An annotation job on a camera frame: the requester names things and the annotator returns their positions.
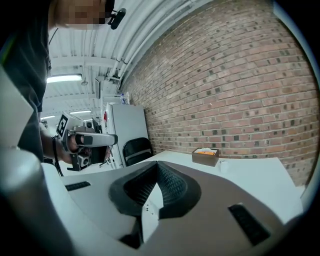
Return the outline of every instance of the fluorescent light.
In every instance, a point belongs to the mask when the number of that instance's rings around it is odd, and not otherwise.
[[[66,82],[66,81],[82,81],[81,74],[65,74],[65,75],[54,75],[46,79],[46,83]]]
[[[84,111],[70,112],[70,114],[71,114],[71,115],[73,115],[73,114],[82,114],[82,113],[91,113],[91,110],[84,110]]]
[[[55,117],[56,117],[55,115],[50,115],[50,116],[41,117],[40,119],[44,120],[44,119],[55,118]]]

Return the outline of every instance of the white ceiling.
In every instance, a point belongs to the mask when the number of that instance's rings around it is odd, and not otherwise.
[[[186,2],[190,5],[161,25],[168,15]],[[207,2],[210,0],[115,0],[115,10],[126,8],[126,15],[116,30],[111,30],[109,25],[102,25],[96,30],[59,28],[49,45],[51,75],[82,74],[82,81],[86,81],[87,84],[82,85],[81,81],[49,83],[43,99],[41,117],[54,115],[55,118],[47,119],[51,126],[58,123],[63,111],[91,110],[92,114],[79,115],[84,120],[100,117],[100,101],[95,97],[95,79],[98,76],[110,75],[119,51],[125,49],[117,72],[132,47],[135,52],[142,41],[150,33],[152,34],[138,51],[132,64],[128,66],[127,72],[123,75],[125,79],[146,50],[164,31]],[[49,40],[54,32],[55,30],[49,32]],[[113,100],[107,95],[117,93],[119,82],[106,80],[102,82],[102,87],[103,101],[112,102]]]

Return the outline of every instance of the dark shirt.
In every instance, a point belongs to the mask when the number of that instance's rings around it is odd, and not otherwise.
[[[48,49],[48,13],[50,0],[37,5],[37,12],[22,24],[15,35],[14,43],[3,63],[13,84],[33,108],[18,143],[18,147],[34,153],[42,162],[44,158],[38,113],[42,111],[42,100],[50,70]]]

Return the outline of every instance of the cardboard box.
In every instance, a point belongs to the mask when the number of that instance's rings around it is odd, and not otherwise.
[[[195,151],[198,149],[199,147],[192,152],[192,162],[215,167],[219,160],[219,149],[210,148],[211,150],[216,150],[216,153],[214,155],[195,153]]]

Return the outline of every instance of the ceiling light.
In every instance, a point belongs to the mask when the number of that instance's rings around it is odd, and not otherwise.
[[[71,115],[73,115],[73,114],[82,114],[82,113],[91,113],[91,110],[70,112]]]
[[[66,82],[66,81],[82,81],[81,74],[64,74],[64,75],[54,75],[46,79],[46,83],[56,83],[56,82]]]
[[[44,120],[44,119],[55,118],[55,117],[56,117],[55,115],[50,115],[50,116],[41,117],[40,119]]]

